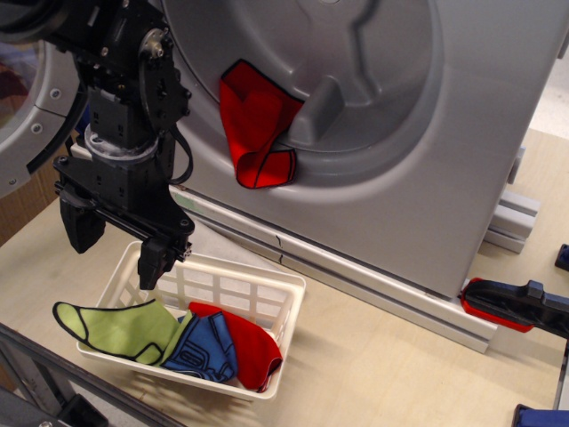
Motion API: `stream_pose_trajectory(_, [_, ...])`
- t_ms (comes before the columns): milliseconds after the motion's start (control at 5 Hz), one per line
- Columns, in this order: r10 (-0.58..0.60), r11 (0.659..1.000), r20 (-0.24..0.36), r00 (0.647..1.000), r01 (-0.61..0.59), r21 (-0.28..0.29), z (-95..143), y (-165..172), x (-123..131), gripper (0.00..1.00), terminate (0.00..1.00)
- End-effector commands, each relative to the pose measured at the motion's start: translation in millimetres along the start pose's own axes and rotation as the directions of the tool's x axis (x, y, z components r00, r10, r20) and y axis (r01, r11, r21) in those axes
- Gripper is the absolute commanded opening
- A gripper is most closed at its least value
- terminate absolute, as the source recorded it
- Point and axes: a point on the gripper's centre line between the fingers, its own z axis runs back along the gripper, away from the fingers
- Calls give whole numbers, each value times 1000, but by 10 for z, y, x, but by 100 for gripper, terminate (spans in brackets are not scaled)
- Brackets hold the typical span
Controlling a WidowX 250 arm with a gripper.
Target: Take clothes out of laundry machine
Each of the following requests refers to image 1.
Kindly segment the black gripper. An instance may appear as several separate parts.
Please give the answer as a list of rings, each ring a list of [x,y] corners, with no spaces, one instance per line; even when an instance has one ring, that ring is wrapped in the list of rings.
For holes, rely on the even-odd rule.
[[[135,236],[143,241],[137,265],[141,290],[153,290],[175,261],[189,254],[194,224],[170,195],[172,155],[139,163],[58,157],[53,166],[60,174],[61,219],[77,253],[100,240],[106,222]]]

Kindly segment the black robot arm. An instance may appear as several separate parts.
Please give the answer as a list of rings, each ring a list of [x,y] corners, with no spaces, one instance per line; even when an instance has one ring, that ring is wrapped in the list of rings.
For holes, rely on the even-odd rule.
[[[151,290],[190,251],[193,222],[172,200],[178,121],[190,91],[164,15],[148,1],[1,4],[1,192],[52,161],[70,244],[86,252],[113,224],[141,243]]]

